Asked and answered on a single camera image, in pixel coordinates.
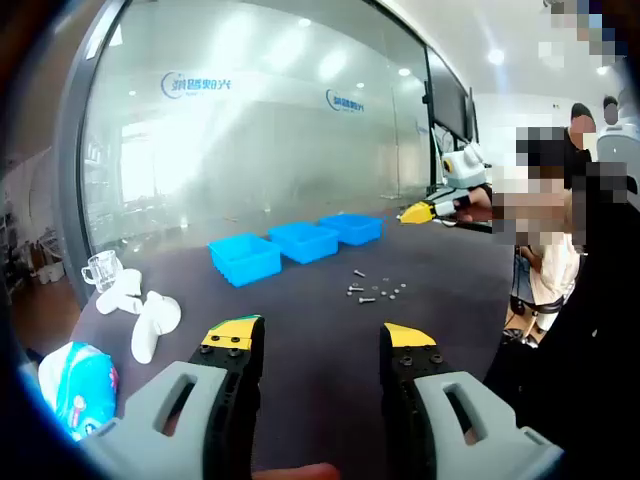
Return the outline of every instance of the table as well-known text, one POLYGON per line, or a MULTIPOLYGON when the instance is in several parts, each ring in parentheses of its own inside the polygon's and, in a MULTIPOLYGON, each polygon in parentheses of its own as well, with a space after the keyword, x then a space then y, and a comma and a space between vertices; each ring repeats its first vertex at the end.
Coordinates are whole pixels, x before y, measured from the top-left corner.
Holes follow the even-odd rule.
POLYGON ((383 479, 380 327, 389 320, 419 328, 452 367, 483 378, 504 326, 512 261, 513 247, 495 244, 491 235, 395 221, 379 241, 341 245, 337 255, 309 265, 283 257, 281 274, 240 289, 215 270, 206 247, 173 251, 128 265, 142 271, 144 292, 156 290, 182 307, 180 325, 160 337, 150 364, 131 355, 136 317, 100 315, 95 294, 72 340, 111 355, 121 416, 125 400, 170 363, 188 360, 211 326, 261 314, 266 336, 254 469, 328 461, 347 480, 383 479), (356 268, 367 277, 355 276, 356 268), (396 300, 360 305, 356 295, 345 295, 353 282, 388 292, 407 286, 396 300))

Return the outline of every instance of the white cup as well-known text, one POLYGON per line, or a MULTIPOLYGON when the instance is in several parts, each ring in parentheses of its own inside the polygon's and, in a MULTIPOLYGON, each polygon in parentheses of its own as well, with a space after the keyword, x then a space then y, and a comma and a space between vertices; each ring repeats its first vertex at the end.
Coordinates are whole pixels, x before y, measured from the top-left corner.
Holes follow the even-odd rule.
POLYGON ((118 272, 122 270, 122 264, 115 250, 100 252, 91 257, 87 263, 89 266, 82 267, 80 270, 82 278, 89 285, 95 285, 100 293, 107 291, 115 283, 118 272))

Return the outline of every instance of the clear glass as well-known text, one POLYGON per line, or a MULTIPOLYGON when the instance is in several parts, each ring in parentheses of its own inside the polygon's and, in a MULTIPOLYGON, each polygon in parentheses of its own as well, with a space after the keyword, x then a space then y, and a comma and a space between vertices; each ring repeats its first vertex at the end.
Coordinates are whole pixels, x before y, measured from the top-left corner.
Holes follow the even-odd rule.
POLYGON ((82 142, 95 251, 126 261, 424 195, 422 46, 361 0, 321 5, 127 9, 82 142))

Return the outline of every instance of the blue tray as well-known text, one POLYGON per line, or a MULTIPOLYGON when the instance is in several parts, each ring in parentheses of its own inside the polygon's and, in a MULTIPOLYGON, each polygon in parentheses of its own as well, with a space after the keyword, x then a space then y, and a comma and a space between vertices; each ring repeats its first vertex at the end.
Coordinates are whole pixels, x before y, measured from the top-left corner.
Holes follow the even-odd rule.
POLYGON ((377 240, 382 232, 382 220, 379 218, 353 213, 322 218, 319 223, 323 227, 336 230, 338 241, 353 246, 377 240))
POLYGON ((307 222, 291 223, 269 230, 271 241, 298 263, 310 263, 338 252, 338 232, 307 222))
POLYGON ((242 287, 282 270, 280 248, 253 233, 209 244, 213 265, 234 287, 242 287))

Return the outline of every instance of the ceiling light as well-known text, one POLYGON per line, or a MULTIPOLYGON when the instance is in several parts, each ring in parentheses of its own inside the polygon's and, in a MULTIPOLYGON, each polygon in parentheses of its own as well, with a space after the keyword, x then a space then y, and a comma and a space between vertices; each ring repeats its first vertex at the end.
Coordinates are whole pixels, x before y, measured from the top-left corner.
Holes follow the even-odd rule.
POLYGON ((502 65, 504 62, 504 52, 502 50, 493 49, 489 52, 487 59, 494 65, 502 65))

